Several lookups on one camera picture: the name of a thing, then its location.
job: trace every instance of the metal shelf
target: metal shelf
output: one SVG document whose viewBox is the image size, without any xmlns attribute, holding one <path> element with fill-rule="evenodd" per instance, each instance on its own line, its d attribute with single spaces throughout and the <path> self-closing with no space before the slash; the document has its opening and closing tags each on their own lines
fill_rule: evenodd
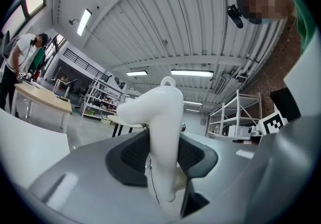
<svg viewBox="0 0 321 224">
<path fill-rule="evenodd" d="M 112 114 L 115 114 L 116 112 L 114 112 L 114 111 L 110 111 L 110 110 L 106 110 L 106 109 L 103 109 L 103 108 L 101 108 L 101 107 L 98 107 L 98 106 L 96 106 L 96 105 L 90 105 L 90 104 L 87 104 L 87 106 L 86 107 L 90 107 L 90 108 L 94 108 L 94 109 L 98 109 L 98 110 L 102 110 L 102 111 L 105 111 L 105 112 L 107 112 L 107 113 L 112 113 Z"/>
<path fill-rule="evenodd" d="M 100 92 L 102 92 L 102 93 L 104 93 L 104 94 L 109 95 L 110 97 L 116 98 L 116 99 L 118 99 L 118 100 L 120 99 L 120 98 L 118 98 L 117 96 L 112 95 L 112 94 L 110 94 L 110 93 L 108 93 L 108 92 L 106 92 L 106 91 L 104 91 L 104 90 L 101 90 L 101 89 L 95 87 L 95 86 L 92 86 L 90 89 L 96 89 L 96 90 L 98 90 L 98 91 L 100 91 Z"/>
<path fill-rule="evenodd" d="M 89 117 L 93 117 L 93 118 L 96 118 L 96 119 L 101 119 L 102 117 L 99 116 L 99 115 L 90 115 L 90 114 L 84 114 L 82 111 L 80 111 L 81 115 L 85 115 L 85 116 L 89 116 Z"/>
<path fill-rule="evenodd" d="M 246 108 L 251 107 L 252 105 L 259 104 L 259 119 L 252 118 L 252 116 L 247 112 Z M 249 95 L 249 94 L 240 94 L 239 90 L 236 90 L 236 97 L 231 99 L 227 104 L 222 103 L 220 109 L 216 112 L 210 114 L 210 123 L 208 127 L 208 132 L 210 130 L 210 125 L 220 124 L 219 135 L 222 135 L 223 127 L 227 124 L 236 124 L 236 129 L 234 135 L 238 133 L 240 125 L 246 125 L 253 123 L 257 125 L 258 121 L 262 119 L 262 106 L 261 106 L 261 94 L 258 95 Z M 248 117 L 242 117 L 242 111 L 248 115 Z M 220 113 L 221 118 L 219 121 L 214 122 L 211 120 L 211 117 Z M 235 117 L 229 118 L 228 116 L 235 114 Z"/>
<path fill-rule="evenodd" d="M 107 86 L 107 87 L 109 87 L 109 88 L 111 88 L 111 89 L 115 90 L 115 91 L 116 91 L 116 92 L 118 92 L 118 93 L 123 93 L 123 92 L 121 92 L 121 91 L 118 91 L 116 88 L 114 88 L 114 87 L 112 87 L 112 86 L 108 85 L 105 81 L 103 81 L 103 80 L 101 80 L 101 79 L 97 79 L 97 81 L 98 81 L 99 83 L 101 83 L 102 85 Z"/>
<path fill-rule="evenodd" d="M 110 102 L 106 102 L 106 101 L 104 101 L 104 100 L 102 100 L 102 99 L 99 99 L 99 98 L 96 98 L 96 97 L 94 97 L 94 96 L 92 96 L 92 95 L 88 95 L 89 97 L 91 97 L 91 98 L 94 98 L 95 100 L 97 100 L 97 101 L 101 101 L 101 102 L 104 102 L 104 103 L 107 103 L 107 104 L 110 104 L 110 105 L 113 105 L 113 106 L 118 106 L 118 105 L 115 105 L 115 104 L 113 104 L 113 103 L 110 103 Z"/>
<path fill-rule="evenodd" d="M 97 97 L 94 96 L 94 92 L 95 92 L 95 90 L 97 90 L 97 91 L 102 92 L 103 94 L 107 95 L 108 97 L 112 97 L 112 98 L 115 98 L 115 99 L 117 99 L 117 100 L 120 100 L 120 97 L 117 97 L 117 96 L 115 96 L 115 95 L 112 95 L 112 94 L 108 93 L 107 91 L 104 91 L 104 90 L 100 89 L 100 88 L 99 88 L 99 85 L 100 85 L 100 84 L 103 85 L 103 86 L 110 87 L 110 88 L 112 88 L 113 90 L 116 90 L 115 88 L 113 88 L 113 87 L 111 87 L 110 85 L 108 85 L 105 81 L 103 81 L 103 80 L 101 80 L 101 79 L 99 79 L 99 78 L 95 78 L 95 79 L 92 81 L 92 83 L 90 84 L 89 89 L 88 89 L 88 92 L 87 92 L 87 94 L 86 94 L 86 96 L 85 96 L 84 102 L 83 102 L 82 105 L 81 105 L 81 111 L 80 111 L 80 113 L 81 113 L 82 117 L 83 117 L 84 115 L 86 115 L 86 116 L 91 116 L 91 117 L 92 117 L 92 115 L 87 115 L 87 114 L 84 113 L 84 111 L 85 111 L 85 109 L 86 109 L 87 107 L 93 108 L 93 109 L 97 109 L 97 110 L 101 110 L 101 111 L 105 111 L 106 113 L 110 113 L 110 114 L 115 114 L 115 113 L 116 113 L 115 111 L 111 111 L 111 110 L 108 110 L 108 109 L 104 109 L 104 108 L 98 107 L 98 106 L 96 106 L 96 105 L 94 105 L 94 104 L 91 105 L 91 104 L 89 103 L 89 100 L 90 100 L 91 98 L 93 98 L 93 99 L 95 99 L 95 100 L 98 100 L 98 101 L 103 102 L 103 103 L 106 103 L 106 104 L 113 105 L 113 106 L 115 106 L 115 107 L 118 106 L 118 105 L 116 105 L 116 104 L 113 104 L 113 103 L 111 103 L 111 102 L 106 102 L 106 101 L 104 101 L 104 100 L 102 100 L 102 99 L 99 99 L 99 98 L 97 98 Z"/>
</svg>

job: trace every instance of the white t-shirt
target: white t-shirt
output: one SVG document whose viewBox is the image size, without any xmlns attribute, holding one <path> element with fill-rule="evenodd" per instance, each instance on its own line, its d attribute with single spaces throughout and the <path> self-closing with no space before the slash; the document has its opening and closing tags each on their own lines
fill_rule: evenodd
<svg viewBox="0 0 321 224">
<path fill-rule="evenodd" d="M 20 35 L 20 38 L 15 45 L 15 46 L 18 46 L 19 49 L 21 50 L 21 53 L 19 54 L 19 72 L 24 69 L 28 61 L 33 59 L 33 54 L 35 53 L 37 48 L 34 45 L 30 46 L 30 41 L 34 39 L 35 39 L 35 35 L 33 34 Z M 13 53 L 11 52 L 7 60 L 7 66 L 12 72 L 15 72 L 12 57 L 13 57 Z"/>
</svg>

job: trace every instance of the storage rack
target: storage rack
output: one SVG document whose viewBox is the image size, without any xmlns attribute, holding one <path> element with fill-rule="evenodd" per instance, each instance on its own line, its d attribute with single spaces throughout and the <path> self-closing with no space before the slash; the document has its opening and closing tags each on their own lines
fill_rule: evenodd
<svg viewBox="0 0 321 224">
<path fill-rule="evenodd" d="M 90 116 L 90 117 L 93 117 L 93 118 L 97 118 L 97 119 L 101 119 L 102 116 L 101 115 L 91 115 L 91 114 L 86 114 L 85 113 L 85 110 L 86 108 L 93 108 L 93 109 L 97 109 L 99 110 L 100 112 L 102 113 L 109 113 L 109 114 L 115 114 L 116 112 L 115 111 L 112 111 L 112 110 L 109 110 L 109 109 L 104 109 L 104 108 L 101 108 L 99 106 L 96 106 L 94 104 L 92 104 L 93 102 L 95 101 L 99 101 L 99 102 L 102 102 L 102 103 L 105 103 L 105 104 L 109 104 L 109 105 L 112 105 L 112 106 L 118 106 L 119 105 L 119 102 L 120 102 L 120 96 L 117 96 L 117 95 L 114 95 L 114 94 L 111 94 L 110 91 L 107 91 L 105 90 L 105 88 L 110 88 L 114 91 L 116 91 L 117 93 L 120 94 L 123 94 L 122 92 L 118 91 L 117 89 L 113 88 L 112 86 L 108 85 L 105 81 L 99 79 L 99 78 L 95 78 L 90 86 L 89 86 L 89 89 L 88 89 L 88 92 L 86 93 L 85 97 L 84 97 L 84 101 L 81 105 L 81 110 L 80 110 L 80 113 L 81 113 L 81 117 L 84 117 L 85 116 Z M 98 97 L 95 97 L 94 95 L 96 94 L 96 92 L 100 92 L 104 95 L 106 95 L 106 97 L 108 98 L 112 98 L 112 99 L 116 99 L 115 101 L 113 102 L 107 102 L 107 101 L 104 101 Z"/>
<path fill-rule="evenodd" d="M 257 103 L 259 104 L 259 119 L 253 118 L 246 110 L 247 108 Z M 241 116 L 242 110 L 248 115 L 248 117 Z M 227 117 L 232 114 L 236 114 L 236 116 L 232 118 Z M 219 121 L 211 122 L 212 117 L 218 117 L 219 115 L 221 116 L 221 119 Z M 262 119 L 261 94 L 260 93 L 258 93 L 258 95 L 240 94 L 239 90 L 236 90 L 236 97 L 230 100 L 227 104 L 222 103 L 222 107 L 220 109 L 210 114 L 210 123 L 209 123 L 207 132 L 210 135 L 221 136 L 223 128 L 225 126 L 228 126 L 230 124 L 236 124 L 234 136 L 237 136 L 240 125 L 246 125 L 250 123 L 257 125 L 260 119 Z M 212 125 L 215 125 L 215 124 L 220 125 L 219 134 L 211 132 Z"/>
</svg>

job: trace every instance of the corrugated metal ceiling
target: corrugated metal ceiling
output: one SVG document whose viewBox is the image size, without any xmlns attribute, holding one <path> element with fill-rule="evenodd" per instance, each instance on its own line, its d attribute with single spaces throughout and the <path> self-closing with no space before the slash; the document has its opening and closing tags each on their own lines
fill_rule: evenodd
<svg viewBox="0 0 321 224">
<path fill-rule="evenodd" d="M 162 78 L 171 75 L 171 69 L 214 71 L 213 81 L 173 77 L 187 100 L 204 101 L 203 110 L 211 111 L 240 86 L 230 73 L 244 67 L 245 61 L 237 65 L 233 60 L 245 59 L 271 44 L 273 36 L 269 34 L 274 34 L 278 26 L 244 21 L 244 28 L 237 29 L 226 14 L 226 6 L 235 3 L 236 0 L 59 0 L 56 24 L 63 27 L 68 39 L 78 27 L 68 21 L 80 19 L 88 8 L 93 13 L 87 24 L 92 35 L 85 31 L 83 37 L 73 37 L 75 46 L 141 92 L 159 85 Z M 188 56 L 197 56 L 197 63 L 189 61 Z M 213 56 L 212 61 L 203 56 Z M 227 60 L 220 61 L 220 56 L 227 56 Z M 182 61 L 173 63 L 176 57 Z M 154 65 L 158 59 L 166 60 Z M 127 65 L 132 63 L 139 63 L 139 69 L 147 70 L 148 75 L 127 77 L 125 73 L 131 70 Z M 227 80 L 220 94 L 214 95 L 221 75 Z"/>
</svg>

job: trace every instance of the fluorescent light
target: fluorescent light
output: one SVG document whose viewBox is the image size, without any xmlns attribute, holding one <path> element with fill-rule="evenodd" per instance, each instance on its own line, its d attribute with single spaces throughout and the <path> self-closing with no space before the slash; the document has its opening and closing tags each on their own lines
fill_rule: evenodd
<svg viewBox="0 0 321 224">
<path fill-rule="evenodd" d="M 133 72 L 127 72 L 126 73 L 128 76 L 143 76 L 143 75 L 147 75 L 147 71 L 143 70 L 143 71 L 133 71 Z"/>
<path fill-rule="evenodd" d="M 203 105 L 201 102 L 194 102 L 194 101 L 184 101 L 186 103 L 192 103 L 192 104 L 197 104 L 197 105 Z"/>
<path fill-rule="evenodd" d="M 195 111 L 195 112 L 197 112 L 197 113 L 200 112 L 199 110 L 194 110 L 194 109 L 185 109 L 185 110 Z"/>
<path fill-rule="evenodd" d="M 178 69 L 172 69 L 171 73 L 172 73 L 172 75 L 213 77 L 213 71 L 205 71 L 205 70 L 178 70 Z"/>
<path fill-rule="evenodd" d="M 81 21 L 79 23 L 78 30 L 77 30 L 77 33 L 79 36 L 82 35 L 82 33 L 85 29 L 85 26 L 86 26 L 91 15 L 92 15 L 92 13 L 88 9 L 86 9 L 84 11 L 84 14 L 82 15 L 82 18 L 81 18 Z"/>
</svg>

